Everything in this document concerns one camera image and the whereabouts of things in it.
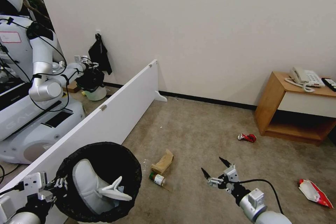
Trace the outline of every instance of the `cabinet drawer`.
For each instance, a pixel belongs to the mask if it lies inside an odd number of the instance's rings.
[[[336,118],[336,98],[286,92],[278,109]]]

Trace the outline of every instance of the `remote control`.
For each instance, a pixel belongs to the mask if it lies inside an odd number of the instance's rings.
[[[336,92],[336,82],[329,78],[322,78],[322,81],[325,85],[328,86],[332,91]]]

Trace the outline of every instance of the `wire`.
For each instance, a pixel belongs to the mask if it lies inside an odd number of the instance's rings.
[[[84,57],[84,56],[82,56],[82,58],[86,58],[86,59],[88,59],[89,61],[91,61],[91,63],[93,63],[92,60],[89,59],[88,57]]]
[[[77,71],[74,72],[68,79],[71,79],[71,77],[74,76],[75,74],[77,74],[78,72],[82,72],[82,71],[79,71],[78,69],[76,69],[76,70],[77,70]],[[57,109],[57,110],[48,110],[48,109],[41,108],[39,105],[36,104],[36,102],[35,102],[32,98],[30,98],[30,99],[31,99],[31,101],[32,101],[32,102],[33,102],[39,109],[41,109],[41,110],[43,110],[43,111],[48,111],[48,112],[59,112],[59,111],[62,111],[63,109],[65,109],[65,108],[68,106],[68,104],[69,104],[69,100],[70,100],[70,98],[69,98],[69,91],[68,91],[68,84],[67,84],[67,83],[65,84],[65,89],[66,89],[66,93],[67,93],[68,99],[67,99],[67,101],[66,101],[65,106],[64,106],[63,108],[60,108],[60,109]]]
[[[20,166],[21,166],[21,165],[18,164],[13,170],[11,170],[11,171],[8,172],[8,173],[5,173],[5,169],[4,169],[4,167],[3,167],[2,165],[0,165],[0,169],[2,170],[2,174],[3,174],[3,175],[1,176],[0,184],[1,184],[1,183],[3,182],[3,180],[5,179],[5,176],[7,176],[7,175],[13,173],[13,172],[16,171]]]
[[[15,24],[15,25],[17,25],[17,26],[20,26],[20,27],[22,27],[22,28],[25,28],[26,30],[28,30],[28,28],[27,27],[24,27],[24,26],[22,26],[22,25],[20,25],[20,24],[18,24],[18,23],[15,23],[15,22],[13,22],[13,21],[11,21],[11,23],[13,23],[13,24]],[[42,39],[44,42],[46,42],[48,45],[50,45],[52,48],[54,48],[60,55],[61,55],[61,57],[64,59],[64,62],[65,62],[65,66],[64,66],[64,69],[63,69],[63,71],[61,71],[60,73],[56,73],[56,74],[49,74],[49,73],[36,73],[37,75],[52,75],[52,76],[55,76],[55,75],[61,75],[62,73],[64,73],[64,71],[66,70],[66,68],[67,68],[67,60],[65,59],[65,57],[64,57],[64,55],[56,48],[56,47],[54,47],[52,44],[50,44],[48,41],[46,41],[44,38],[42,38],[40,35],[38,35],[38,34],[36,34],[34,31],[32,31],[36,36],[38,36],[40,39]]]
[[[48,109],[44,109],[44,108],[41,108],[39,105],[37,105],[37,103],[32,99],[31,101],[36,105],[36,107],[38,107],[39,109],[43,110],[43,111],[48,111],[48,112],[59,112],[59,111],[62,111],[63,109],[65,109],[67,107],[67,105],[69,104],[69,91],[68,91],[68,85],[65,86],[65,89],[66,89],[66,93],[67,93],[67,96],[68,96],[68,99],[66,101],[66,104],[63,108],[60,108],[60,109],[57,109],[57,110],[48,110]]]
[[[13,23],[13,24],[15,24],[15,25],[17,25],[17,26],[20,26],[20,27],[22,27],[22,28],[24,28],[24,29],[26,29],[26,30],[28,30],[28,28],[27,27],[24,27],[24,26],[22,26],[22,25],[20,25],[20,24],[18,24],[18,23],[16,23],[16,22],[13,22],[13,21],[11,21],[11,23]],[[37,73],[36,75],[49,75],[49,76],[56,76],[56,75],[61,75],[62,73],[64,73],[64,71],[66,70],[66,68],[67,68],[67,60],[65,59],[65,57],[64,57],[64,55],[57,49],[57,48],[55,48],[52,44],[50,44],[48,41],[46,41],[45,39],[43,39],[40,35],[38,35],[38,34],[36,34],[34,31],[32,31],[36,36],[38,36],[40,39],[42,39],[44,42],[46,42],[48,45],[50,45],[52,48],[54,48],[61,56],[62,56],[62,58],[64,59],[64,62],[65,62],[65,66],[64,66],[64,69],[61,71],[61,72],[59,72],[59,73],[57,73],[57,74],[48,74],[48,73]],[[28,75],[25,73],[25,71],[11,58],[11,56],[8,54],[8,52],[7,52],[7,49],[6,49],[6,52],[5,52],[6,54],[7,54],[7,56],[16,64],[16,66],[24,73],[24,75],[28,78],[28,80],[30,81],[30,83],[32,83],[33,82],[33,80],[32,79],[30,79],[29,77],[28,77]],[[30,98],[31,99],[31,101],[35,104],[35,106],[37,106],[39,109],[41,109],[41,110],[43,110],[43,111],[48,111],[48,112],[59,112],[59,111],[62,111],[63,109],[65,109],[67,106],[68,106],[68,104],[69,104],[69,90],[68,90],[68,85],[66,85],[66,93],[67,93],[67,96],[68,96],[68,99],[67,99],[67,102],[66,102],[66,105],[63,107],[63,108],[61,108],[61,109],[58,109],[58,110],[46,110],[46,109],[44,109],[44,108],[41,108],[39,105],[37,105],[37,103],[32,99],[32,98]]]
[[[1,180],[0,180],[0,184],[3,182],[3,180],[5,179],[5,169],[2,165],[0,165],[0,169],[2,170],[2,177],[1,177]]]
[[[15,185],[14,187],[8,189],[8,190],[5,190],[5,191],[2,191],[0,192],[0,195],[3,195],[3,194],[6,194],[6,193],[9,193],[10,191],[14,191],[14,190],[19,190],[19,191],[23,191],[25,189],[25,186],[23,184],[23,181],[20,181],[17,185]]]
[[[294,86],[298,86],[300,88],[303,89],[303,91],[307,92],[307,93],[312,93],[315,91],[315,89],[313,88],[310,88],[310,87],[306,87],[307,84],[298,84],[298,83],[295,83],[294,81],[292,81],[293,79],[291,78],[285,78],[285,81],[287,81],[288,83],[290,84],[293,84]]]
[[[11,72],[9,72],[6,68],[5,68],[5,63],[2,61],[2,59],[0,58],[0,61],[1,61],[1,65],[3,67],[3,70],[7,73],[7,74],[10,74],[13,78],[17,78],[15,77],[14,75],[12,75]]]
[[[238,182],[230,182],[230,183],[233,183],[233,184],[245,184],[245,183],[256,182],[256,181],[266,182],[267,184],[269,184],[269,185],[272,187],[272,190],[273,190],[273,192],[274,192],[276,201],[277,201],[278,206],[279,206],[279,209],[280,209],[280,213],[284,214],[283,211],[282,211],[281,205],[280,205],[280,201],[279,201],[277,192],[275,191],[274,186],[273,186],[269,181],[267,181],[267,180],[265,180],[265,179],[261,179],[261,178],[256,178],[256,179],[252,179],[252,180],[245,180],[245,181],[238,181]]]
[[[5,48],[5,50],[2,50],[5,54],[7,54],[7,56],[11,59],[11,61],[13,61],[14,62],[14,64],[21,70],[21,72],[23,72],[23,74],[26,76],[26,78],[29,80],[29,82],[31,83],[32,82],[32,80],[28,77],[28,75],[26,74],[26,72],[19,66],[19,64],[17,64],[16,62],[15,62],[15,60],[9,55],[9,53],[8,53],[8,51],[7,51],[7,48],[4,46],[4,45],[2,45],[1,44],[1,42],[0,42],[0,47],[1,48]]]

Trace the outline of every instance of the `label sticker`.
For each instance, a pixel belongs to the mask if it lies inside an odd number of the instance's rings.
[[[154,178],[154,183],[161,186],[163,179],[164,179],[163,176],[161,176],[160,174],[157,174]]]
[[[3,43],[21,43],[21,38],[16,31],[0,31],[0,40]]]

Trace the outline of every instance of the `panel foot stand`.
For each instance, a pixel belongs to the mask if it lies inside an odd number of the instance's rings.
[[[164,96],[162,96],[162,95],[160,95],[160,93],[159,93],[159,91],[155,91],[155,98],[154,98],[155,100],[159,100],[159,101],[164,101],[164,102],[166,102],[167,101],[167,98],[166,97],[164,97]]]

